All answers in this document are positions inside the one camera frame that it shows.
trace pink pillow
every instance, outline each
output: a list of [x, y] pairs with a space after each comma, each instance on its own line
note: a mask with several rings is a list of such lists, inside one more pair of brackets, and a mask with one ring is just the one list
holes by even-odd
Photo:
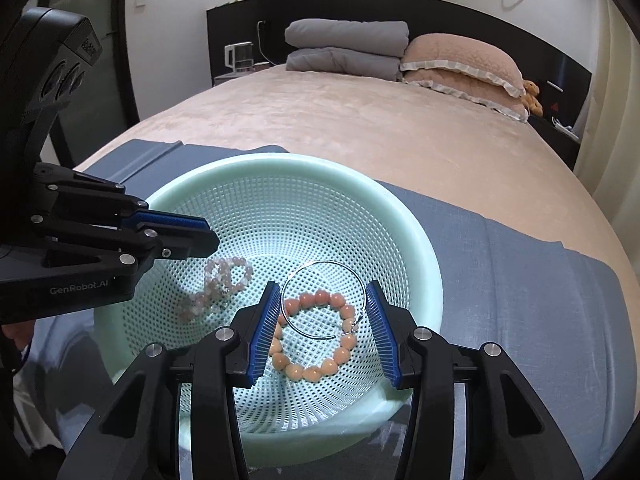
[[441, 68], [501, 86], [512, 97], [525, 94], [522, 74], [508, 54], [483, 41], [453, 34], [425, 34], [404, 51], [400, 70]]
[[511, 97], [499, 86], [468, 75], [437, 68], [419, 68], [406, 72], [404, 82], [484, 105], [516, 121], [525, 123], [529, 118], [519, 98]]

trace green plastic basket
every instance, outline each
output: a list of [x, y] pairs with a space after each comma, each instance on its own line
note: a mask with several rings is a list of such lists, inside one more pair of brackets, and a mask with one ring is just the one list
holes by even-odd
[[[427, 235], [391, 192], [361, 173], [289, 153], [241, 155], [184, 174], [148, 203], [206, 218], [220, 237], [216, 255], [244, 256], [254, 266], [254, 278], [222, 312], [185, 324], [178, 320], [178, 306], [202, 290], [206, 259], [156, 261], [132, 300], [95, 310], [100, 352], [114, 380], [148, 343], [194, 344], [229, 324], [238, 308], [257, 303], [268, 280], [282, 284], [309, 260], [336, 260], [366, 282], [379, 280], [390, 303], [408, 308], [418, 325], [440, 330], [442, 279]], [[359, 308], [358, 283], [338, 270], [308, 272], [290, 294], [324, 288], [343, 293]], [[305, 331], [335, 326], [336, 313], [313, 309], [295, 321]], [[286, 466], [333, 454], [371, 434], [402, 406], [410, 391], [395, 391], [383, 377], [366, 317], [357, 337], [350, 361], [319, 383], [289, 381], [268, 360], [256, 386], [235, 390], [249, 465]], [[282, 342], [292, 361], [305, 366], [318, 364], [338, 346], [290, 327]], [[180, 444], [190, 449], [188, 385], [180, 407]]]

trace gray cloth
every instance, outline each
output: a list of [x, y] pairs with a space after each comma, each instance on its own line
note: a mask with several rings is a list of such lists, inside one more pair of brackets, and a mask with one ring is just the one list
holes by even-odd
[[297, 48], [335, 46], [380, 56], [402, 57], [409, 44], [405, 22], [344, 22], [309, 18], [291, 23], [284, 39]]
[[[284, 150], [266, 146], [260, 151]], [[88, 173], [122, 182], [146, 198], [188, 170], [239, 150], [132, 140]], [[571, 446], [587, 480], [628, 431], [636, 362], [618, 279], [605, 264], [542, 242], [447, 203], [384, 184], [414, 213], [435, 250], [444, 288], [441, 334], [478, 348], [500, 343], [520, 367]], [[91, 311], [40, 320], [25, 380], [65, 446], [73, 444], [108, 392], [110, 379], [92, 340]], [[452, 478], [464, 463], [464, 397], [456, 389]], [[313, 464], [265, 469], [256, 478], [391, 478], [406, 433], [408, 407], [379, 431]], [[182, 450], [182, 478], [190, 454]]]
[[293, 72], [334, 72], [396, 81], [400, 58], [365, 54], [348, 48], [303, 48], [289, 54], [287, 70]]

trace hand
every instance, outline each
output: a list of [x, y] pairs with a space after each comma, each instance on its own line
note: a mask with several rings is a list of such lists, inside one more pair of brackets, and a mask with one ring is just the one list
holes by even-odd
[[33, 329], [35, 327], [35, 321], [23, 321], [20, 323], [13, 323], [11, 325], [2, 325], [2, 332], [9, 339], [13, 339], [18, 350], [21, 352], [26, 348], [33, 339]]

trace stuffed toy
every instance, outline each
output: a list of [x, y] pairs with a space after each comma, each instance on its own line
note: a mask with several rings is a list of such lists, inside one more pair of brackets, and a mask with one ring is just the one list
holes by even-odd
[[536, 96], [540, 93], [540, 88], [533, 81], [524, 80], [525, 94], [520, 98], [525, 108], [537, 117], [542, 117], [542, 105], [536, 99]]

